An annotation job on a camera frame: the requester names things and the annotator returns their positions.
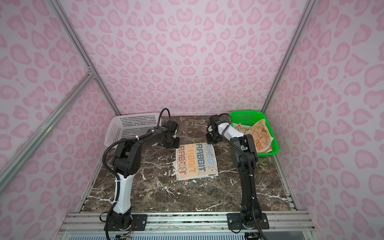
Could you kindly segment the rabbit print towel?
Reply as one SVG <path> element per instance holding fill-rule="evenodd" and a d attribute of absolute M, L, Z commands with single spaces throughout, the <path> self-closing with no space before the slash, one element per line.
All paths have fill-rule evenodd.
<path fill-rule="evenodd" d="M 178 181 L 219 175 L 214 147 L 207 143 L 181 145 L 176 149 L 174 167 Z"/>

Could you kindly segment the green plastic basket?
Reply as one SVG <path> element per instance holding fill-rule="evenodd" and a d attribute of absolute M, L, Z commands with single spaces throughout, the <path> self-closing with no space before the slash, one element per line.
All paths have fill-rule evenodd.
<path fill-rule="evenodd" d="M 272 142 L 272 151 L 269 153 L 258 153 L 257 152 L 257 154 L 259 157 L 266 157 L 266 156 L 274 156 L 279 152 L 279 145 L 277 143 L 275 135 L 272 131 L 272 128 L 271 128 L 269 121 L 268 121 L 265 114 L 263 114 L 260 111 L 256 111 L 256 110 L 241 110 L 241 111 L 232 112 L 231 116 L 232 116 L 233 122 L 234 122 L 233 126 L 234 126 L 234 124 L 239 124 L 239 123 L 241 123 L 242 125 L 253 126 L 257 121 L 259 121 L 261 119 L 265 119 L 266 123 L 267 123 L 267 127 L 270 131 L 270 134 L 274 138 L 274 140 Z"/>

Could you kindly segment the white perforated plastic basket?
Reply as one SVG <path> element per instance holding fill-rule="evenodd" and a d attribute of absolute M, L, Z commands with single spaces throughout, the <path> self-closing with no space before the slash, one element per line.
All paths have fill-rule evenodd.
<path fill-rule="evenodd" d="M 108 147 L 122 138 L 144 135 L 157 126 L 159 116 L 159 113 L 142 113 L 114 117 L 108 126 L 104 145 Z"/>

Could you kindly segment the orange patterned towel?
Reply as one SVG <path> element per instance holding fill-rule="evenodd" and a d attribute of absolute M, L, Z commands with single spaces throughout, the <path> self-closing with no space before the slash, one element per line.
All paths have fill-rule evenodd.
<path fill-rule="evenodd" d="M 269 153 L 272 151 L 274 138 L 270 134 L 265 119 L 257 121 L 253 126 L 234 124 L 234 128 L 243 134 L 252 135 L 258 153 Z"/>

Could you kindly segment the left diagonal aluminium strut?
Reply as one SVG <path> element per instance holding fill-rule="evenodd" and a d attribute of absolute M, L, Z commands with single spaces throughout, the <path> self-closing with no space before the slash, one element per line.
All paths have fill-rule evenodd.
<path fill-rule="evenodd" d="M 9 186 L 17 174 L 22 170 L 30 157 L 41 146 L 44 140 L 57 126 L 69 108 L 76 102 L 76 100 L 87 88 L 89 83 L 94 80 L 94 78 L 95 73 L 93 71 L 88 72 L 88 74 L 81 80 L 81 82 L 72 89 L 70 94 L 63 99 L 57 108 L 40 125 L 32 137 L 11 158 L 10 162 L 1 172 L 1 193 L 5 191 L 5 189 Z"/>

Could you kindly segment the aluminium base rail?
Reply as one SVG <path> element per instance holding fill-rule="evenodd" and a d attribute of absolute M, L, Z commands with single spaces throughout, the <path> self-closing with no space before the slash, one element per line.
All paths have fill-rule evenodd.
<path fill-rule="evenodd" d="M 237 212 L 133 213 L 134 228 L 105 232 L 100 213 L 68 214 L 58 240 L 317 240 L 306 211 L 265 212 L 260 227 L 244 227 Z"/>

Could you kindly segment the right corner aluminium post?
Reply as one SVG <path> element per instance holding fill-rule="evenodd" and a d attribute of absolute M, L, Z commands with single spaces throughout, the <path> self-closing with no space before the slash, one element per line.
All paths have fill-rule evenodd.
<path fill-rule="evenodd" d="M 292 56 L 294 55 L 295 49 L 305 31 L 305 28 L 307 27 L 313 12 L 316 10 L 316 7 L 318 5 L 319 1 L 310 0 L 306 2 L 305 8 L 301 14 L 301 17 L 299 18 L 298 25 L 295 29 L 295 31 L 292 34 L 291 40 L 289 41 L 287 50 L 285 51 L 285 54 L 282 58 L 282 62 L 278 68 L 278 71 L 275 75 L 275 78 L 272 82 L 271 88 L 268 92 L 268 95 L 266 97 L 266 101 L 263 105 L 263 108 L 261 110 L 262 113 L 265 115 L 267 114 L 267 110 L 269 106 L 271 105 L 271 102 L 273 101 L 273 97 L 275 92 L 277 91 L 277 88 L 279 86 L 280 81 L 283 78 L 283 74 L 285 73 L 285 70 L 289 66 L 290 60 Z"/>

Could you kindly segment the corner aluminium post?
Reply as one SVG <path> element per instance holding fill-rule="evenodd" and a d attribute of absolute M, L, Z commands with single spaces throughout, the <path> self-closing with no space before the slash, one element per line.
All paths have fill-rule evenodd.
<path fill-rule="evenodd" d="M 273 97 L 275 92 L 277 91 L 277 88 L 279 86 L 280 81 L 283 78 L 283 74 L 285 73 L 285 70 L 289 66 L 290 60 L 292 56 L 294 55 L 295 49 L 305 31 L 305 28 L 307 27 L 313 12 L 316 10 L 316 7 L 318 5 L 319 1 L 310 0 L 306 2 L 305 8 L 301 14 L 301 17 L 299 18 L 298 25 L 295 29 L 295 31 L 292 34 L 291 40 L 289 41 L 287 50 L 285 51 L 285 54 L 282 58 L 282 62 L 278 68 L 278 71 L 275 75 L 275 78 L 272 82 L 271 88 L 268 92 L 268 95 L 266 97 L 266 101 L 263 105 L 263 108 L 261 110 L 262 113 L 265 115 L 267 114 L 267 110 L 269 106 L 271 105 L 271 102 L 273 101 Z"/>
<path fill-rule="evenodd" d="M 70 18 L 66 14 L 63 6 L 61 5 L 60 1 L 57 0 L 48 0 L 48 4 L 50 5 L 51 9 L 53 10 L 54 14 L 57 16 L 58 21 L 64 28 L 65 32 L 67 33 L 68 37 L 70 38 L 71 42 L 73 43 L 75 49 L 77 50 L 78 54 L 80 55 L 80 58 L 84 61 L 86 66 L 89 69 L 89 72 L 96 77 L 96 83 L 98 84 L 101 92 L 103 93 L 104 97 L 106 98 L 107 102 L 109 103 L 110 107 L 113 109 L 114 113 L 117 116 L 121 115 L 120 110 L 118 109 L 116 103 L 114 102 L 111 94 L 109 93 L 106 85 L 104 84 L 101 76 L 99 75 L 98 71 L 96 70 L 96 67 L 94 63 L 91 60 L 90 55 L 88 54 L 84 44 L 82 43 L 81 39 L 79 38 L 78 34 L 76 33 Z"/>

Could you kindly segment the left corner aluminium post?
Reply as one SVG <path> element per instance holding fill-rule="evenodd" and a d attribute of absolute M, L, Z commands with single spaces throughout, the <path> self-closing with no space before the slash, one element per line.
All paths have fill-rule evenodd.
<path fill-rule="evenodd" d="M 117 116 L 121 115 L 120 110 L 118 109 L 116 103 L 114 102 L 111 94 L 109 93 L 106 85 L 104 84 L 101 76 L 99 75 L 98 71 L 96 70 L 96 67 L 94 63 L 91 60 L 90 55 L 88 54 L 84 44 L 82 43 L 81 39 L 79 38 L 78 34 L 76 33 L 70 18 L 66 14 L 63 6 L 61 5 L 60 1 L 57 0 L 48 0 L 48 4 L 50 5 L 51 9 L 53 10 L 54 14 L 57 16 L 58 21 L 64 28 L 65 32 L 67 33 L 68 37 L 70 38 L 71 42 L 73 43 L 75 49 L 77 50 L 78 54 L 80 55 L 80 58 L 84 61 L 86 66 L 89 69 L 89 72 L 96 77 L 96 83 L 98 84 L 101 92 L 103 93 L 104 97 L 106 98 L 107 102 L 109 103 L 110 107 L 113 109 L 114 113 Z"/>

